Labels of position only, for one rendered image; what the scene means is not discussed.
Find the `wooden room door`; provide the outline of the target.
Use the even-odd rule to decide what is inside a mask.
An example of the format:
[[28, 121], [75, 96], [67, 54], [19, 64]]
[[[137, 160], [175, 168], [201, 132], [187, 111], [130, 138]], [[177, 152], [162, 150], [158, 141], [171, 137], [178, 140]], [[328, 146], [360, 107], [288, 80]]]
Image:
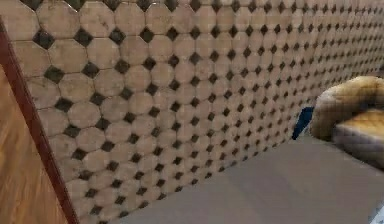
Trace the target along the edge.
[[79, 224], [1, 18], [0, 224]]

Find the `dark blue object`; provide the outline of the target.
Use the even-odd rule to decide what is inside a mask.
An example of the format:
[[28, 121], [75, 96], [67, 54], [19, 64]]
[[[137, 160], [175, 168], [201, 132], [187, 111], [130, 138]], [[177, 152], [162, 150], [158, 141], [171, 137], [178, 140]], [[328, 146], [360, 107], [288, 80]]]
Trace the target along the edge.
[[299, 135], [305, 130], [312, 119], [314, 108], [313, 107], [304, 107], [298, 117], [298, 120], [295, 124], [292, 139], [296, 140]]

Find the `tan quilted sofa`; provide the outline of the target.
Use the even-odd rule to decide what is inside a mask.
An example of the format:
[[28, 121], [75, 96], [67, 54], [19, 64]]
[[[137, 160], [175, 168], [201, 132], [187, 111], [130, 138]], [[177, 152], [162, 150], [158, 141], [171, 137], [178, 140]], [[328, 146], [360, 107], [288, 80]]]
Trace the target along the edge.
[[316, 100], [310, 134], [384, 171], [384, 79], [359, 76]]

